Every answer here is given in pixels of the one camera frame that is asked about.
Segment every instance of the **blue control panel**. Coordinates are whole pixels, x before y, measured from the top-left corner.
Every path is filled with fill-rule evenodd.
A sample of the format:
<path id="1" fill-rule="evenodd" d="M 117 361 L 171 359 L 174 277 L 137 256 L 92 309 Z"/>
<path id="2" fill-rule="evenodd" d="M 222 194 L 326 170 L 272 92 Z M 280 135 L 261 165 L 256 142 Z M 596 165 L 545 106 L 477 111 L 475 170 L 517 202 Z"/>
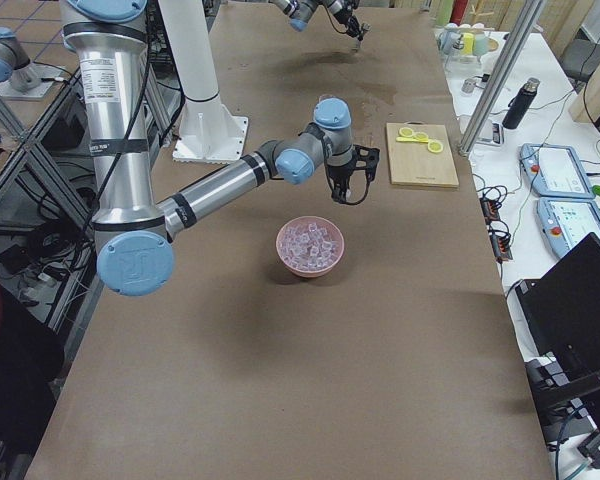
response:
<path id="1" fill-rule="evenodd" d="M 542 231 L 558 258 L 590 232 L 600 239 L 600 209 L 593 200 L 545 197 L 538 200 L 537 213 Z"/>
<path id="2" fill-rule="evenodd" d="M 542 197 L 595 198 L 573 147 L 525 143 L 520 148 L 520 165 Z"/>

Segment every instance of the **screen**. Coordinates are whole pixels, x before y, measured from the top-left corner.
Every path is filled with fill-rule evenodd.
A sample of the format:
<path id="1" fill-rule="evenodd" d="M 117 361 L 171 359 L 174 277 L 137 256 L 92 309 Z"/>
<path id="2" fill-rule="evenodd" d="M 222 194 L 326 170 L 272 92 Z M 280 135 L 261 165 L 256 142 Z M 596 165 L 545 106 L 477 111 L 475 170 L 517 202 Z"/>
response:
<path id="1" fill-rule="evenodd" d="M 549 190 L 575 193 L 585 193 L 587 191 L 569 150 L 564 148 L 540 148 L 538 164 Z"/>
<path id="2" fill-rule="evenodd" d="M 575 247 L 590 232 L 600 239 L 600 224 L 588 203 L 550 202 L 562 234 L 569 246 Z"/>
<path id="3" fill-rule="evenodd" d="M 532 330 L 540 334 L 540 354 L 552 351 L 570 380 L 600 370 L 598 237 L 587 235 L 524 295 L 523 302 Z M 600 391 L 582 400 L 600 430 Z"/>

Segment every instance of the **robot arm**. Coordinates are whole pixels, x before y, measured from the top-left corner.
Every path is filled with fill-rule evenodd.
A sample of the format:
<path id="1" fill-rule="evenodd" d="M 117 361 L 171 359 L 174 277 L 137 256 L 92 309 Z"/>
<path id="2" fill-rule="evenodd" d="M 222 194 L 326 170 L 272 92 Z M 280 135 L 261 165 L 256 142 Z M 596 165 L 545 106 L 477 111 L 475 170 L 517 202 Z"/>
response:
<path id="1" fill-rule="evenodd" d="M 170 243 L 181 230 L 280 174 L 292 184 L 325 163 L 332 198 L 347 202 L 356 170 L 373 180 L 378 151 L 352 144 L 347 105 L 329 98 L 293 140 L 267 142 L 166 200 L 153 200 L 142 93 L 147 72 L 145 0 L 62 0 L 64 40 L 80 58 L 99 209 L 91 219 L 98 274 L 112 290 L 144 295 L 173 269 Z"/>
<path id="2" fill-rule="evenodd" d="M 0 27 L 0 82 L 7 80 L 20 92 L 31 90 L 41 82 L 15 34 L 6 27 Z"/>
<path id="3" fill-rule="evenodd" d="M 353 14 L 358 8 L 359 0 L 271 0 L 271 3 L 291 18 L 290 25 L 299 32 L 307 28 L 309 20 L 320 5 L 324 5 L 337 22 L 346 27 L 345 33 L 350 37 L 362 41 L 369 31 L 369 26 L 365 23 L 361 25 Z"/>
<path id="4" fill-rule="evenodd" d="M 314 110 L 314 121 L 297 138 L 266 142 L 256 152 L 160 202 L 169 239 L 277 175 L 297 185 L 321 164 L 334 181 L 334 201 L 347 203 L 348 181 L 356 169 L 364 169 L 369 182 L 375 177 L 378 150 L 369 149 L 367 155 L 361 150 L 353 145 L 347 104 L 338 98 L 322 100 Z"/>

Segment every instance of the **black thermos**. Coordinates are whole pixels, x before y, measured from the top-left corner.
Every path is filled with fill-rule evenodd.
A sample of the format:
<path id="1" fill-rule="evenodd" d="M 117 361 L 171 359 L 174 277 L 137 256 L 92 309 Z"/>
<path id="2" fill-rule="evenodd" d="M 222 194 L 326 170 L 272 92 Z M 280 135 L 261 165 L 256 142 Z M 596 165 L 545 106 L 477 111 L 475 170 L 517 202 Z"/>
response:
<path id="1" fill-rule="evenodd" d="M 531 105 L 531 102 L 533 102 L 533 99 L 538 94 L 538 85 L 540 85 L 540 80 L 531 77 L 522 86 L 516 98 L 511 100 L 509 104 L 509 111 L 502 121 L 504 128 L 508 128 L 509 130 L 518 128 L 522 117 L 524 117 L 524 114 L 529 109 L 529 105 Z"/>

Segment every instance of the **wooden cutting board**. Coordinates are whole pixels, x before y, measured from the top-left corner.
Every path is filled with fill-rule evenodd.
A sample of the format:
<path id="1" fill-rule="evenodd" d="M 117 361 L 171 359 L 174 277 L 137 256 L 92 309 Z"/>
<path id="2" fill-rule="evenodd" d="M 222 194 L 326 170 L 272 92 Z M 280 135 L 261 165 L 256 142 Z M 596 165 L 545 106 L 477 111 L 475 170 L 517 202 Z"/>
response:
<path id="1" fill-rule="evenodd" d="M 431 153 L 425 143 L 396 142 L 398 130 L 405 126 L 410 126 L 417 132 L 425 132 L 429 138 L 440 140 L 444 150 L 441 153 Z M 444 125 L 387 123 L 387 146 L 392 184 L 448 188 L 458 186 L 458 175 Z"/>

